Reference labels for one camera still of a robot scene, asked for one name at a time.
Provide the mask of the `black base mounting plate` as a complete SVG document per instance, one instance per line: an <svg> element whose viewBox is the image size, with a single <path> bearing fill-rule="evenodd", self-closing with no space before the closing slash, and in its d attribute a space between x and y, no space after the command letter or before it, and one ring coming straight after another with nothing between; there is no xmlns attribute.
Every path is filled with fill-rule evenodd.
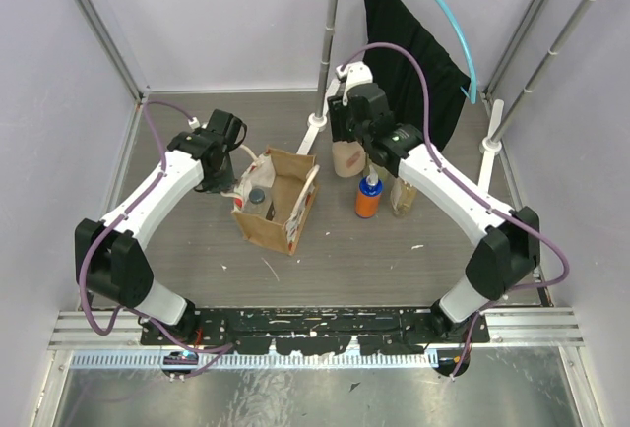
<svg viewBox="0 0 630 427"><path fill-rule="evenodd" d="M202 349L227 344L241 355L275 351L289 356L340 355L358 344L359 354L422 354L439 344L489 342L485 320L447 328L427 308L312 307L199 308L166 328L178 341Z"/></svg>

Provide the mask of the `silver clothes rack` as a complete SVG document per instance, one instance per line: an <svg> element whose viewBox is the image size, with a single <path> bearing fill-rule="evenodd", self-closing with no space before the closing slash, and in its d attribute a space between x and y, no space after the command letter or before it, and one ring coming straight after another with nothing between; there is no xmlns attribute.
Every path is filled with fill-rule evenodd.
<svg viewBox="0 0 630 427"><path fill-rule="evenodd" d="M432 0L405 0L452 54L460 45ZM597 0L535 91L521 89L580 0L545 0L510 60L530 0L446 0L464 30L479 85L517 110L505 140L526 197L617 201L629 188L629 0ZM363 0L339 0L333 54L365 40Z"/></svg>

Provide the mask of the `aluminium frame rail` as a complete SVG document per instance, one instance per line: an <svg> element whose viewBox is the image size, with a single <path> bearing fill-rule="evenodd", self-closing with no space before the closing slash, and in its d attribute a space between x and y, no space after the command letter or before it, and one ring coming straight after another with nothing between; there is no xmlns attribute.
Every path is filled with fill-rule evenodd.
<svg viewBox="0 0 630 427"><path fill-rule="evenodd" d="M570 308L498 307L484 312L484 326L492 346L571 346L585 344ZM60 312L48 343L50 349L137 348L143 330L137 318L123 313L112 332L97 335L80 311Z"/></svg>

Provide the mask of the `cream round cap bottle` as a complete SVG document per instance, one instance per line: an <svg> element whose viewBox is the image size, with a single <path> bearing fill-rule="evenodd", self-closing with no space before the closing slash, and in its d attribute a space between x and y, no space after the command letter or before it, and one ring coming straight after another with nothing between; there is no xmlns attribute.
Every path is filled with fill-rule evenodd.
<svg viewBox="0 0 630 427"><path fill-rule="evenodd" d="M365 167L363 169L363 176L367 177L371 171L375 171L379 180L385 184L390 176L388 170L380 165L373 163L370 159L366 160Z"/></svg>

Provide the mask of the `blue clothes hanger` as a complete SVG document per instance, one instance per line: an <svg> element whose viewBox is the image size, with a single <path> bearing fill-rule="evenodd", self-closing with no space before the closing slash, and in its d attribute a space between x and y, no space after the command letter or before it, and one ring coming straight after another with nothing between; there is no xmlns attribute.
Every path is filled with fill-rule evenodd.
<svg viewBox="0 0 630 427"><path fill-rule="evenodd" d="M476 104L477 94L478 94L477 75L476 75L475 65L473 62L472 53L471 53L469 44L467 42L467 39L465 37L464 31L460 23L458 22L456 16L454 15L453 11L450 9L450 7L448 6L445 0L434 0L434 2L438 5L438 7L441 9L443 14L449 21L459 41L459 44L462 48L462 52L465 57L465 61L466 61L468 72L469 72L470 83L469 83L469 87L466 90L463 87L461 87L461 91L471 104Z"/></svg>

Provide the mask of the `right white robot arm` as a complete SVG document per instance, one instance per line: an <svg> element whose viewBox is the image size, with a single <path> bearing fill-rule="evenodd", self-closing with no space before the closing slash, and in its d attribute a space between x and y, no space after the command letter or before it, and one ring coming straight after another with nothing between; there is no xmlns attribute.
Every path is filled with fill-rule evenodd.
<svg viewBox="0 0 630 427"><path fill-rule="evenodd" d="M537 267L537 213L515 211L482 192L418 128L395 119L376 84L332 81L326 100L334 141L358 143L375 165L428 197L473 244L462 278L430 308L435 336L455 341L474 312L499 300Z"/></svg>

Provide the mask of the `beige pump dispenser bottle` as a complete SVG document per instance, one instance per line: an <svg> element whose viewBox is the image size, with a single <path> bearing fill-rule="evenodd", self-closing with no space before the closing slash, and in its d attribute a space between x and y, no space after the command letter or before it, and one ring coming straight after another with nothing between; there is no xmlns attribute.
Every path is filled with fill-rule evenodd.
<svg viewBox="0 0 630 427"><path fill-rule="evenodd" d="M332 158L335 173L342 178L350 178L360 174L366 163L365 151L357 141L333 142Z"/></svg>

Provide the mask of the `clear amber liquid bottle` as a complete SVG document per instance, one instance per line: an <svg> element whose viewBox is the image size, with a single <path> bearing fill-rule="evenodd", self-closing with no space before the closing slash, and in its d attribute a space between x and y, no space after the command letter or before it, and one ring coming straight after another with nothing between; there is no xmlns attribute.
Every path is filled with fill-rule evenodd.
<svg viewBox="0 0 630 427"><path fill-rule="evenodd" d="M403 217L409 213L416 193L417 189L413 185L400 177L395 179L390 193L390 202L394 216Z"/></svg>

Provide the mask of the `grey cap small bottle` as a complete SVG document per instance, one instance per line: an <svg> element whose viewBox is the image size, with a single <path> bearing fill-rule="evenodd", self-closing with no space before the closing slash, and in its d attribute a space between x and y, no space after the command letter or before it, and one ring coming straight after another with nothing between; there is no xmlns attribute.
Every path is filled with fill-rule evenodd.
<svg viewBox="0 0 630 427"><path fill-rule="evenodd" d="M267 215L267 204L269 203L266 190L262 187L253 187L244 205L243 211L246 214L252 214L265 218Z"/></svg>

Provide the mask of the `black hanging cloth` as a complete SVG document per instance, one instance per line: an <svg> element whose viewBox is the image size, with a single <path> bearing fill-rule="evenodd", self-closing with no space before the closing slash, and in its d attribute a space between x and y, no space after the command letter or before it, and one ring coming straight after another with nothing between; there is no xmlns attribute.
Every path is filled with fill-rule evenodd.
<svg viewBox="0 0 630 427"><path fill-rule="evenodd" d="M429 96L431 143L443 151L457 127L470 79L402 0L364 0L369 43L388 42L405 49L420 66ZM388 48L366 51L363 63L385 92L390 109L401 123L423 126L420 79L407 57Z"/></svg>

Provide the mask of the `orange bottle blue cap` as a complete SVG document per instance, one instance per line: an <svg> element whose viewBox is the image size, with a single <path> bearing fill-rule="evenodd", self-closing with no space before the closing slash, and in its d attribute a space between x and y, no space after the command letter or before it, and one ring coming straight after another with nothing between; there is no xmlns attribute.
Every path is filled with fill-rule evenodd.
<svg viewBox="0 0 630 427"><path fill-rule="evenodd" d="M361 218L371 218L377 214L383 183L377 173L363 177L357 188L355 213Z"/></svg>

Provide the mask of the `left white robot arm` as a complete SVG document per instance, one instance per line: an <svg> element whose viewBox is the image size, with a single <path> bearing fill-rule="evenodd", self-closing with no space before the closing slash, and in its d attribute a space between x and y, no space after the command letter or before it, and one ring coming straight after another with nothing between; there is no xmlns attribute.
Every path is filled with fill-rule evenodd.
<svg viewBox="0 0 630 427"><path fill-rule="evenodd" d="M195 304L161 284L145 254L157 228L191 191L219 194L234 182L231 153L243 145L245 123L216 109L207 123L188 119L190 131L157 145L160 160L143 183L99 220L75 230L76 281L81 306L100 336L112 328L95 320L89 296L100 295L157 326L175 344L199 330Z"/></svg>

